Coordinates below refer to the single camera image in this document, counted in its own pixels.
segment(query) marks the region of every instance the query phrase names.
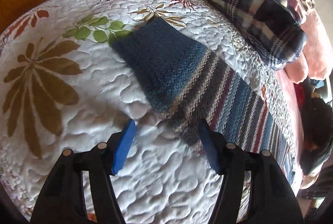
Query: striped knit fabric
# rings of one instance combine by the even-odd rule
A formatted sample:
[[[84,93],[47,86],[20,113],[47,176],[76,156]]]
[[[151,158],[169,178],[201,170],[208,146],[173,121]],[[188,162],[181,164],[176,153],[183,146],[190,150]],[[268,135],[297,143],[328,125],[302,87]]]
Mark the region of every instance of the striped knit fabric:
[[[205,118],[228,142],[245,151],[268,149],[285,173],[291,172],[281,126],[261,97],[213,51],[161,18],[112,47],[134,70],[152,107],[189,145],[199,142],[198,123]]]

